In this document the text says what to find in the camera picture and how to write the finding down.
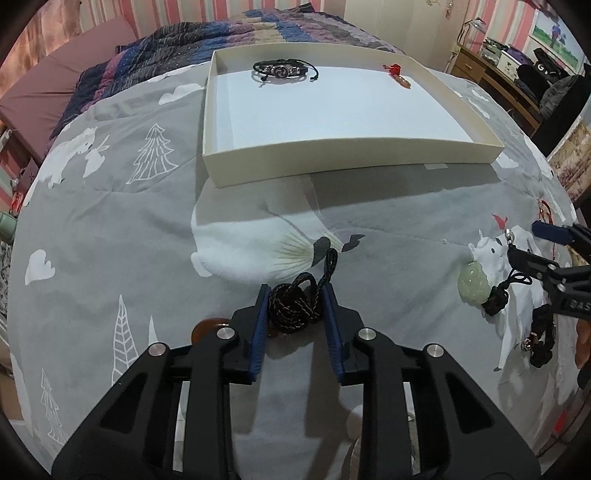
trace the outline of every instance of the lamp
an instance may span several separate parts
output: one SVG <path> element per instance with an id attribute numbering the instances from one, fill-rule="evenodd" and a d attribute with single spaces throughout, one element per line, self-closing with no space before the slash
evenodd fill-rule
<path id="1" fill-rule="evenodd" d="M 470 30 L 470 27 L 474 27 L 479 32 L 486 33 L 486 22 L 480 17 L 476 17 L 475 19 L 469 20 L 462 25 L 462 28 L 460 29 L 460 34 L 457 36 L 457 42 L 459 44 L 462 43 L 462 39 L 464 35 Z"/>

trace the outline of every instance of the bed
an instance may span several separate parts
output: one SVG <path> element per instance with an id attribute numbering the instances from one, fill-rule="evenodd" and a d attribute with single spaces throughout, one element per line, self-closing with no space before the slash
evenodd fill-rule
<path id="1" fill-rule="evenodd" d="M 492 165 L 365 168 L 215 189 L 198 153 L 207 61 L 216 48 L 260 41 L 397 51 L 317 13 L 254 10 L 172 25 L 87 70 L 52 133 L 19 219 L 8 299 L 19 400 L 47 464 L 149 344 L 187 344 L 200 320 L 252 305 L 262 282 L 306 269 L 318 277 L 328 245 L 339 251 L 340 304 L 400 345 L 443 345 L 539 449 L 577 388 L 575 320 L 557 322 L 552 361 L 535 369 L 515 347 L 541 287 L 516 288 L 509 307 L 486 318 L 461 300 L 457 279 L 474 260 L 491 284 L 506 277 L 505 228 L 521 248 L 570 265 L 565 249 L 530 233 L 540 200 L 554 223 L 576 221 L 545 158 L 480 87 L 436 72 L 505 144 Z M 271 339 L 259 381 L 232 386 L 243 479 L 348 478 L 346 421 L 362 392 L 337 387 L 323 336 L 316 325 Z"/>

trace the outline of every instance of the striped blanket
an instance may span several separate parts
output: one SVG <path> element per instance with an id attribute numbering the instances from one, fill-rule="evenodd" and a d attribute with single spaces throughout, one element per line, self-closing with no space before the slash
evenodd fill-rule
<path id="1" fill-rule="evenodd" d="M 119 47 L 109 62 L 83 72 L 50 139 L 99 100 L 171 70 L 209 61 L 214 50 L 283 41 L 345 43 L 402 53 L 341 18 L 324 13 L 249 10 L 228 21 L 166 25 Z"/>

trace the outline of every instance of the pink pillow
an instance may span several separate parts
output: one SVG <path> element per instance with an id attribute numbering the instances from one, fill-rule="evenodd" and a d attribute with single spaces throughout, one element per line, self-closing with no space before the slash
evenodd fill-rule
<path id="1" fill-rule="evenodd" d="M 0 120 L 41 163 L 49 137 L 61 118 L 78 78 L 86 69 L 115 56 L 115 47 L 137 40 L 123 17 L 109 20 L 43 58 L 0 99 Z"/>

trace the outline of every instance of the cardboard tray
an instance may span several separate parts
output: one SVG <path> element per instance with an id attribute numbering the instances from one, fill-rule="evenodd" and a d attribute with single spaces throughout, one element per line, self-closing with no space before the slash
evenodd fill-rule
<path id="1" fill-rule="evenodd" d="M 320 76 L 262 83 L 252 65 L 302 59 Z M 384 65 L 398 63 L 410 90 Z M 410 57 L 329 43 L 213 53 L 203 160 L 217 187 L 317 171 L 397 164 L 492 163 L 504 145 L 485 121 Z"/>

